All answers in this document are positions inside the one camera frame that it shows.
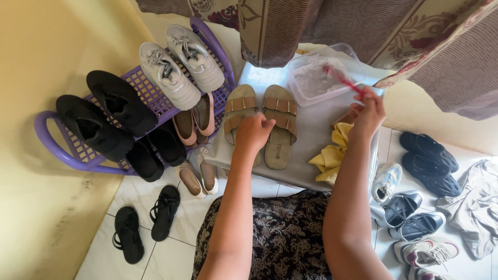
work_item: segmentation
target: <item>clear plastic box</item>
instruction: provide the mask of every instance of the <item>clear plastic box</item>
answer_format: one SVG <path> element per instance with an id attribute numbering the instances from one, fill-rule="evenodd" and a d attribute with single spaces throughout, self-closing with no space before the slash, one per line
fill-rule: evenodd
<path id="1" fill-rule="evenodd" d="M 315 50 L 289 61 L 289 84 L 294 100 L 307 107 L 339 96 L 351 89 L 323 71 L 327 63 L 343 73 L 353 84 L 365 79 L 365 72 L 355 51 L 346 43 Z"/>

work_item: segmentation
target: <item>pink flat shoe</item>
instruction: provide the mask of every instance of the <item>pink flat shoe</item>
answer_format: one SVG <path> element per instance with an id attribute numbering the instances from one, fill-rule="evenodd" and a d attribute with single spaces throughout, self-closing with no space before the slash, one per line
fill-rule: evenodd
<path id="1" fill-rule="evenodd" d="M 173 124 L 180 140 L 185 146 L 196 145 L 197 134 L 195 133 L 194 117 L 192 112 L 181 111 L 173 117 Z"/>
<path id="2" fill-rule="evenodd" d="M 213 95 L 208 92 L 201 97 L 201 100 L 192 108 L 197 129 L 204 136 L 209 136 L 215 131 L 215 114 Z"/>

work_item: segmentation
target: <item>black sneaker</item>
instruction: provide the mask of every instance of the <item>black sneaker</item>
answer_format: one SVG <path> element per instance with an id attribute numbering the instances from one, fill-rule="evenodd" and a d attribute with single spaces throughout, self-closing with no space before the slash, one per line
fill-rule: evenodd
<path id="1" fill-rule="evenodd" d="M 417 190 L 398 193 L 384 205 L 384 219 L 375 222 L 385 228 L 395 228 L 408 220 L 408 217 L 422 204 L 424 196 Z"/>
<path id="2" fill-rule="evenodd" d="M 430 192 L 438 197 L 457 197 L 462 188 L 451 176 L 449 166 L 431 161 L 425 157 L 407 152 L 401 160 L 403 167 L 419 179 Z"/>
<path id="3" fill-rule="evenodd" d="M 154 182 L 164 173 L 164 165 L 156 156 L 147 139 L 140 139 L 126 154 L 126 161 L 147 182 Z"/>
<path id="4" fill-rule="evenodd" d="M 104 110 L 135 137 L 154 129 L 158 119 L 136 90 L 125 80 L 106 71 L 95 70 L 87 75 L 87 85 Z"/>
<path id="5" fill-rule="evenodd" d="M 149 213 L 150 219 L 154 222 L 152 239 L 163 241 L 168 237 L 178 206 L 180 206 L 180 193 L 175 186 L 165 186 Z"/>
<path id="6" fill-rule="evenodd" d="M 114 219 L 113 245 L 123 251 L 127 263 L 134 265 L 143 257 L 143 245 L 138 233 L 138 214 L 133 207 L 118 210 Z"/>
<path id="7" fill-rule="evenodd" d="M 178 166 L 187 160 L 187 150 L 176 133 L 173 120 L 151 131 L 147 138 L 170 166 Z"/>
<path id="8" fill-rule="evenodd" d="M 111 125 L 99 107 L 74 95 L 63 95 L 55 102 L 59 120 L 90 148 L 107 159 L 119 162 L 135 140 L 126 131 Z"/>
<path id="9" fill-rule="evenodd" d="M 458 171 L 456 159 L 436 140 L 427 134 L 414 134 L 403 132 L 399 137 L 399 143 L 403 148 L 417 155 L 426 157 L 439 164 L 447 165 L 451 173 Z"/>
<path id="10" fill-rule="evenodd" d="M 417 241 L 435 233 L 445 222 L 446 217 L 441 212 L 420 213 L 398 227 L 389 228 L 387 232 L 402 241 Z"/>

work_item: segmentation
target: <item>brown slide sandal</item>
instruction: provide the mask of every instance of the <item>brown slide sandal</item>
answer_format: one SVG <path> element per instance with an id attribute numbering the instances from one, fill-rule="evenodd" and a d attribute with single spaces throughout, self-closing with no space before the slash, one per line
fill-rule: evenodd
<path id="1" fill-rule="evenodd" d="M 264 116 L 276 120 L 271 130 L 264 160 L 273 169 L 284 169 L 290 161 L 290 148 L 296 142 L 297 108 L 292 96 L 278 85 L 269 86 L 264 92 Z"/>
<path id="2" fill-rule="evenodd" d="M 225 104 L 225 138 L 235 147 L 235 136 L 242 120 L 247 115 L 256 113 L 256 92 L 250 85 L 236 87 L 227 98 Z M 259 152 L 254 159 L 253 167 L 261 160 Z"/>

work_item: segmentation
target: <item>black patterned fabric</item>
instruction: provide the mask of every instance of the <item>black patterned fabric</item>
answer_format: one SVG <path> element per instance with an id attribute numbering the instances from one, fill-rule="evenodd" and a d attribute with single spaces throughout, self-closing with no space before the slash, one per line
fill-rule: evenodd
<path id="1" fill-rule="evenodd" d="M 287 197 L 253 198 L 250 280 L 333 279 L 323 250 L 322 223 L 330 192 L 303 190 Z M 192 280 L 204 264 L 221 197 L 206 214 L 195 250 Z"/>

